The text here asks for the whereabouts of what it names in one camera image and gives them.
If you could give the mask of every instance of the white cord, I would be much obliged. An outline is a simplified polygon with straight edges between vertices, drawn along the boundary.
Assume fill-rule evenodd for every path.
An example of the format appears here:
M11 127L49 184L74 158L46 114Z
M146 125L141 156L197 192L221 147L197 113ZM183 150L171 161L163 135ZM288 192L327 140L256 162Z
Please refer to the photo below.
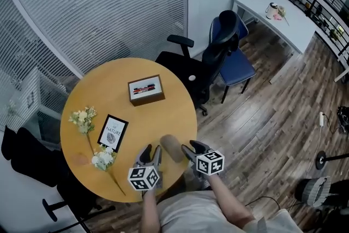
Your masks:
M318 142L317 142L317 147L316 147L315 155L314 155L314 158L313 158L312 161L311 161L310 167L309 167L309 169L308 169L308 173L306 173L306 177L305 177L306 179L308 178L310 169L311 169L311 167L312 167L312 165L313 165L313 163L314 163L314 160L315 160L315 158L316 158L316 156L317 156L317 150L318 150L318 148L319 148L319 146L320 146L321 128L322 128L322 126L320 126L320 133L319 133L319 135L318 135ZM296 201L297 201L297 200L295 199L294 202L293 202L293 204L292 204L292 206L291 206L291 208L290 208L290 210L289 210L289 212L292 211L292 208L293 208L293 206L295 205Z

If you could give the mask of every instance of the chair armrest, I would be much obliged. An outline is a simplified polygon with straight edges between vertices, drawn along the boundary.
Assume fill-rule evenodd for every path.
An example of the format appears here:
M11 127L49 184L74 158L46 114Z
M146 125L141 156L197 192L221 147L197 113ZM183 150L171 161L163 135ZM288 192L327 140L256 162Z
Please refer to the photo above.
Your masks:
M187 38L187 37L183 37L183 36L179 36L179 35L170 35L167 37L167 41L172 42L172 43L176 43L179 44L180 47L182 48L183 51L183 55L185 57L189 57L189 51L188 51L188 47L193 47L194 46L194 41Z

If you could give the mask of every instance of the leaf illustration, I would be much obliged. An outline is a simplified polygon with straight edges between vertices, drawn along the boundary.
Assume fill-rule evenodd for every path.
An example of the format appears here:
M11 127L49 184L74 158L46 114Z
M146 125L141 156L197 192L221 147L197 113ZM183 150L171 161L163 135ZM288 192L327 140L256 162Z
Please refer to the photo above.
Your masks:
M115 136L111 133L108 133L107 134L107 141L111 144L114 143L116 141Z

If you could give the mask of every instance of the flower stem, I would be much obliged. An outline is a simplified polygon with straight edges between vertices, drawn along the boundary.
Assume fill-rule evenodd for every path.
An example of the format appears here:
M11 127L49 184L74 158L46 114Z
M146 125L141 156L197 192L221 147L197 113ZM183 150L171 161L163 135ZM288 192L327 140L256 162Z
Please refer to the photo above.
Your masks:
M118 186L118 188L121 190L121 192L126 196L125 192L123 192L122 188L120 187L120 185L118 184L117 180L114 178L113 174L109 171L108 172L109 175L111 176L111 178L113 179L114 183Z
M92 148L92 145L91 145L91 140L90 140L90 138L89 138L89 135L86 134L86 137L87 137L87 140L88 140L88 143L89 143L89 147L91 148L92 155L94 156L94 152L93 152L93 148Z

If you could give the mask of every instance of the small flower bouquet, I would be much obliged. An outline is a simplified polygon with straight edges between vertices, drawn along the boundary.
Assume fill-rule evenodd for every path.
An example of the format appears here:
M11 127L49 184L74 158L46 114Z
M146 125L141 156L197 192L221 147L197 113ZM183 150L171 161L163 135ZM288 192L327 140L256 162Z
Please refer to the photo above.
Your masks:
M105 172L108 172L108 168L113 165L115 158L116 158L116 153L111 147L104 147L100 146L102 151L94 153L94 157L92 157L92 164ZM121 190L121 192L125 195L125 192L121 189L120 185L114 178L113 174L111 172L108 172L109 175L112 177L114 180L115 184L118 186L118 188Z
M92 153L93 148L91 145L91 141L89 139L88 133L94 129L94 125L92 124L92 118L97 115L97 111L94 107L85 107L83 111L73 112L69 117L69 122L73 122L82 134L85 134L91 148Z

